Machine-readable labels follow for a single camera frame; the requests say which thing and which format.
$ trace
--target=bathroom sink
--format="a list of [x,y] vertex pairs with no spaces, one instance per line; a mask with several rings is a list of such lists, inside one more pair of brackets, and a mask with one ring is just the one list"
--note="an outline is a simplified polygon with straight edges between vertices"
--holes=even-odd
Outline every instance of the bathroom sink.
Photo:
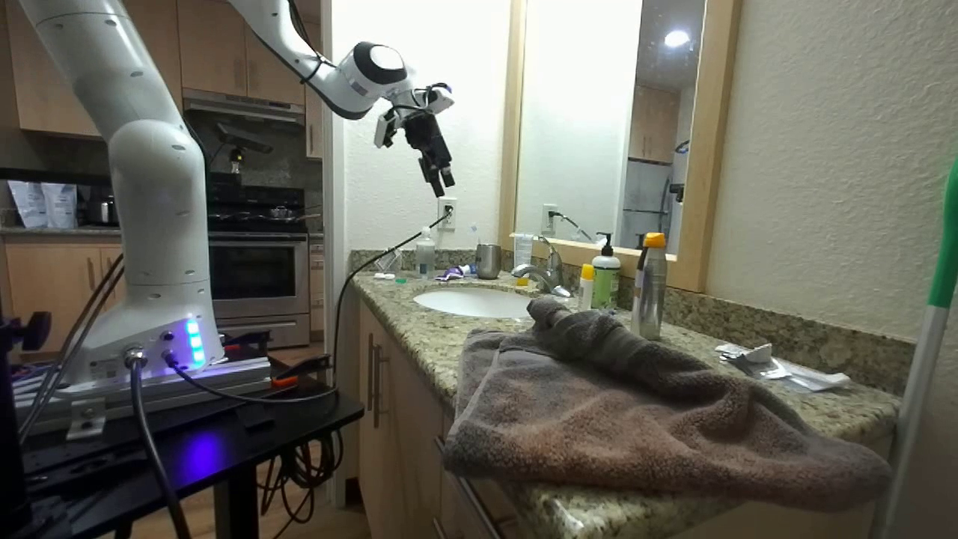
[[432,288],[417,306],[458,317],[526,317],[529,297],[499,288]]

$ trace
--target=faucet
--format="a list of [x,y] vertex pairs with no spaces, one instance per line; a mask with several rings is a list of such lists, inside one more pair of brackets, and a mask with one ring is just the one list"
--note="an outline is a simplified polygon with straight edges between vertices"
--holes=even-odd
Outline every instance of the faucet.
[[529,276],[539,285],[539,293],[568,297],[568,290],[563,288],[560,251],[544,236],[539,236],[539,242],[544,246],[544,270],[539,270],[535,263],[518,263],[512,267],[512,276]]

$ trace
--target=ceiling light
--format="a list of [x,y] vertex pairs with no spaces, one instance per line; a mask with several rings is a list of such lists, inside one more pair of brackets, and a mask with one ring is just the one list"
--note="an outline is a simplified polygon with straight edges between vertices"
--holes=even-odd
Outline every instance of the ceiling light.
[[662,44],[664,47],[685,47],[692,41],[692,37],[685,31],[667,31]]

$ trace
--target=white robotic arm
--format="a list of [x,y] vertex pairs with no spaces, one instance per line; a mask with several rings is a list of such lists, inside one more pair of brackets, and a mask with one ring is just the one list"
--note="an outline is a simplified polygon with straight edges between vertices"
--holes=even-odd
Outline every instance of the white robotic arm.
[[[71,387],[122,387],[122,354],[143,350],[146,378],[164,360],[191,368],[223,363],[210,299],[204,154],[153,65],[119,0],[21,0],[60,74],[107,142],[110,183],[122,222],[125,297],[93,323],[68,366]],[[234,0],[246,25],[322,103],[358,121],[376,100],[376,143],[408,131],[436,195],[451,186],[448,151],[433,115],[451,104],[447,83],[417,86],[385,44],[358,41],[342,64],[318,58],[294,31],[286,0]]]
[[231,0],[231,5],[337,116],[358,121],[385,100],[390,112],[376,122],[373,143],[391,148],[405,128],[408,143],[423,154],[418,167],[433,195],[455,186],[451,155],[433,121],[451,104],[447,83],[412,83],[400,55],[376,41],[358,41],[342,64],[328,64],[297,34],[291,0]]

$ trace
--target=kitchen cabinet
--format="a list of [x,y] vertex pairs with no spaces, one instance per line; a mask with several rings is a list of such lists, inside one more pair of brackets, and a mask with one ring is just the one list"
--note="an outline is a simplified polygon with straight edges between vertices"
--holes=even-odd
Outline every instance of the kitchen cabinet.
[[180,0],[183,89],[256,100],[301,112],[298,79],[223,0]]
[[451,410],[367,306],[358,360],[358,490],[370,535],[529,535],[496,481],[442,474]]
[[[125,0],[143,44],[153,55],[168,89],[180,103],[180,41],[176,41],[176,2]],[[68,82],[53,70],[35,31],[27,25],[17,0],[5,0],[5,31],[11,55],[11,89],[17,128],[53,134],[99,134]]]
[[[322,50],[322,25],[321,25],[318,2],[298,2],[298,11],[301,11],[309,44]],[[301,89],[304,89],[301,97],[304,158],[322,158],[322,122],[328,112],[312,86],[301,86]]]
[[439,517],[439,404],[382,323],[358,314],[358,490],[370,535],[432,535]]
[[57,354],[68,327],[84,312],[99,278],[119,254],[119,240],[9,236],[0,242],[2,312],[30,317],[51,312],[51,336],[42,354]]
[[312,342],[322,338],[325,317],[325,267],[322,251],[309,254],[309,332]]
[[676,148],[680,97],[635,83],[628,155],[670,161]]

